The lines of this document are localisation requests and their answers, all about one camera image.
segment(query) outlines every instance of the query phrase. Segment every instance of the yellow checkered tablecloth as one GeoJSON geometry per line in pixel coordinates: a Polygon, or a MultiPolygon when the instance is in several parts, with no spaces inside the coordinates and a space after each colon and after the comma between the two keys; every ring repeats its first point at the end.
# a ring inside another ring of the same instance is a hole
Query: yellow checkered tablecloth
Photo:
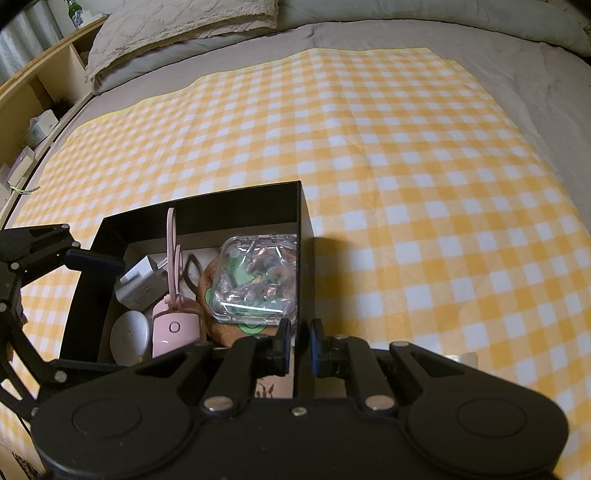
{"type": "MultiPolygon", "coordinates": [[[[51,159],[17,224],[67,222],[88,248],[105,216],[294,179],[329,333],[476,351],[485,371],[560,404],[571,435],[558,473],[591,478],[589,234],[493,99],[427,49],[309,50],[96,119],[51,159]]],[[[77,279],[60,269],[24,289],[46,358],[77,279]]],[[[31,458],[12,414],[0,422],[31,458]]]]}

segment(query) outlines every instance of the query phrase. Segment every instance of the bottle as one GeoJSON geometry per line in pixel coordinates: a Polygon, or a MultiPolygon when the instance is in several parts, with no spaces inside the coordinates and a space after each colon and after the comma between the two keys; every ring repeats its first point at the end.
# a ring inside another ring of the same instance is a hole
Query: bottle
{"type": "Polygon", "coordinates": [[[76,28],[82,25],[82,7],[76,0],[66,0],[68,2],[68,15],[76,28]]]}

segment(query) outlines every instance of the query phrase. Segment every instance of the clear plastic box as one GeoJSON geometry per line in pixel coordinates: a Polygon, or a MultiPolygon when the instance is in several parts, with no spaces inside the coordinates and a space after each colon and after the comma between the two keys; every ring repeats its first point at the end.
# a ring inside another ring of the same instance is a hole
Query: clear plastic box
{"type": "Polygon", "coordinates": [[[222,246],[211,311],[218,322],[292,323],[297,316],[297,236],[235,236],[222,246]]]}

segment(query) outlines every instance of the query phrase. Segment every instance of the open storage box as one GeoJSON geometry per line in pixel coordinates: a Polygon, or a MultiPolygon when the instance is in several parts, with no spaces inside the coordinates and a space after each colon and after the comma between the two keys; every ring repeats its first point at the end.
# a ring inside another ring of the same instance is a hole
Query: open storage box
{"type": "MultiPolygon", "coordinates": [[[[314,239],[299,181],[172,200],[104,218],[91,250],[122,258],[131,268],[142,257],[166,250],[166,214],[175,207],[183,251],[221,247],[231,236],[297,235],[296,356],[307,344],[314,317],[314,239]]],[[[112,362],[111,328],[127,309],[114,295],[115,279],[82,273],[72,299],[60,358],[112,362]]]]}

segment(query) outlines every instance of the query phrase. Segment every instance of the curtain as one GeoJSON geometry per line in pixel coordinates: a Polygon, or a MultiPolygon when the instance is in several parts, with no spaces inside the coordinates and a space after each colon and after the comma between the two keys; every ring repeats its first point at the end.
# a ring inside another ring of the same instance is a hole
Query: curtain
{"type": "Polygon", "coordinates": [[[0,32],[0,85],[61,38],[47,0],[28,6],[0,32]]]}

